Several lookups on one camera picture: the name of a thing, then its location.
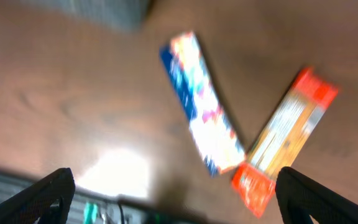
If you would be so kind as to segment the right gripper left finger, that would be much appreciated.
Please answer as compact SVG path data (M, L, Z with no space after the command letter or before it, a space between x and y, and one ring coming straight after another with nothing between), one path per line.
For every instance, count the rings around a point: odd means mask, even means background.
M59 168L0 203L0 223L65 224L74 194L71 169Z

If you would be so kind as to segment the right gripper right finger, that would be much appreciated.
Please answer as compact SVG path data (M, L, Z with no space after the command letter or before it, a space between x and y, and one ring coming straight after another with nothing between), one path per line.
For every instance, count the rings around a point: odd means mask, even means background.
M358 205L291 167L278 173L275 193L285 224L358 223Z

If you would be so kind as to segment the Kleenex tissue multipack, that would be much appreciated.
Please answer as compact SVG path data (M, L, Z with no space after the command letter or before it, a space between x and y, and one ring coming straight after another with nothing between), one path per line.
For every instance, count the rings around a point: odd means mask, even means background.
M219 101L196 34L172 38L160 49L160 58L209 174L222 174L244 162L245 149Z

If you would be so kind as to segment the grey plastic basket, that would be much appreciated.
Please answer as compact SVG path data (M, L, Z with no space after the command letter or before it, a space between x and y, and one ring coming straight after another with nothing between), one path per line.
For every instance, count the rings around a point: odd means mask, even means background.
M21 3L125 32L138 29L152 5L151 0L21 0Z

